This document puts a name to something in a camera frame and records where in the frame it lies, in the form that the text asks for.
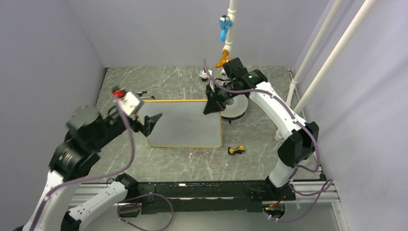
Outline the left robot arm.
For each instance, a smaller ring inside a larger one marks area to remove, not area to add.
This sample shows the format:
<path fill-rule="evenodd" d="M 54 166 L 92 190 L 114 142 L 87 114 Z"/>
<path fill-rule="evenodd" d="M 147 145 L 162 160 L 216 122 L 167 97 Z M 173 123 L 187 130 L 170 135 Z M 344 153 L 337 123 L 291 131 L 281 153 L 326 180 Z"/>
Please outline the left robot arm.
<path fill-rule="evenodd" d="M 126 173 L 115 173 L 110 186 L 71 209 L 68 206 L 79 182 L 47 194 L 60 184 L 87 176 L 100 159 L 101 148 L 127 130 L 116 107 L 111 110 L 113 113 L 103 118 L 97 108 L 84 106 L 68 120 L 65 140 L 56 148 L 49 163 L 41 195 L 41 199 L 48 200 L 39 201 L 30 220 L 18 227 L 18 231 L 28 231 L 32 225 L 36 231 L 82 231 L 115 203 L 132 202 L 139 196 L 139 183 Z"/>

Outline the yellow black eraser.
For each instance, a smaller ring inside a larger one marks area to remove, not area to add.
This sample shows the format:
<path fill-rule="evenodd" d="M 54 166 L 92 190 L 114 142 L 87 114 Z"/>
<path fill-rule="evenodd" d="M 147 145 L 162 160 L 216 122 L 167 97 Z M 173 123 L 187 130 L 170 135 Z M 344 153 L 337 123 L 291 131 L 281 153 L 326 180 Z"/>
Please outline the yellow black eraser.
<path fill-rule="evenodd" d="M 236 154 L 242 154 L 245 152 L 245 147 L 243 145 L 238 146 L 237 148 L 228 148 L 228 154 L 229 155 L 236 155 Z"/>

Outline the yellow-framed whiteboard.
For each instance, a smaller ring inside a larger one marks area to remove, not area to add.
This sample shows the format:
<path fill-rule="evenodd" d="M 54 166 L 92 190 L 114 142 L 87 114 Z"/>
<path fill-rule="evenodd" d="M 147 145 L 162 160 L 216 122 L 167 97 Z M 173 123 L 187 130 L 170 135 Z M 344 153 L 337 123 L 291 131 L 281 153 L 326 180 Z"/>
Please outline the yellow-framed whiteboard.
<path fill-rule="evenodd" d="M 146 100 L 138 111 L 145 116 L 162 114 L 147 142 L 156 148 L 220 148 L 223 146 L 220 112 L 203 114 L 207 100 Z"/>

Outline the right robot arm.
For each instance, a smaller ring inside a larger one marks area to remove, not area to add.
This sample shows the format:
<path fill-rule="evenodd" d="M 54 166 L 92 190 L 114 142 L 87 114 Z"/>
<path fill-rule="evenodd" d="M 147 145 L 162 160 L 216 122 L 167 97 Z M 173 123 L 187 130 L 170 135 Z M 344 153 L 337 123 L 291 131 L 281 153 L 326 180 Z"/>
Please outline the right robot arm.
<path fill-rule="evenodd" d="M 267 177 L 265 186 L 266 196 L 276 200 L 283 195 L 283 187 L 294 176 L 300 163 L 319 152 L 319 127 L 292 110 L 260 70 L 248 71 L 239 58 L 224 63 L 222 67 L 228 80 L 219 84 L 209 73 L 206 63 L 203 63 L 204 72 L 210 80 L 206 87 L 207 103 L 203 114 L 222 112 L 228 100 L 243 95 L 257 104 L 272 120 L 284 140 L 278 149 L 278 163 Z"/>

